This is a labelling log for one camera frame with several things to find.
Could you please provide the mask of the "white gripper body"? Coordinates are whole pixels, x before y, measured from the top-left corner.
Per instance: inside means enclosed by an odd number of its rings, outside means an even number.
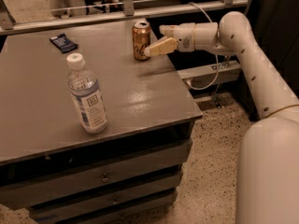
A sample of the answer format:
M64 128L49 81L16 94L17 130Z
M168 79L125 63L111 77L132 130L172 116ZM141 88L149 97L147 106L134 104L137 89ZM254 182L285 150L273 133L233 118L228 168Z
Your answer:
M194 51L194 30L195 24L182 23L178 25L173 31L173 37L178 42L177 50L180 52Z

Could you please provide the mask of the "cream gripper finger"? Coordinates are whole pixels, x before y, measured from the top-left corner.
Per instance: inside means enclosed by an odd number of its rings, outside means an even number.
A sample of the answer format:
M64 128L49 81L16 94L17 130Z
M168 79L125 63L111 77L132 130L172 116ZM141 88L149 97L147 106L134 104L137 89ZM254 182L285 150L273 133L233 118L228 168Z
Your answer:
M176 37L177 36L177 25L160 25L159 31L162 35L167 37Z
M144 54L148 57L172 53L178 47L178 42L173 37L164 36L155 43L144 49Z

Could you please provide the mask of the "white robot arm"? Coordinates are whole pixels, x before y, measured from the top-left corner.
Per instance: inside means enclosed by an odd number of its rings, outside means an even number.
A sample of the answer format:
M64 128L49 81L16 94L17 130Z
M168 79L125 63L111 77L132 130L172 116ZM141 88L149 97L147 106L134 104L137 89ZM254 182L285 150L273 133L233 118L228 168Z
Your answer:
M245 133L237 165L235 224L299 224L299 99L259 47L249 20L162 25L145 48L156 56L205 50L237 57L260 120Z

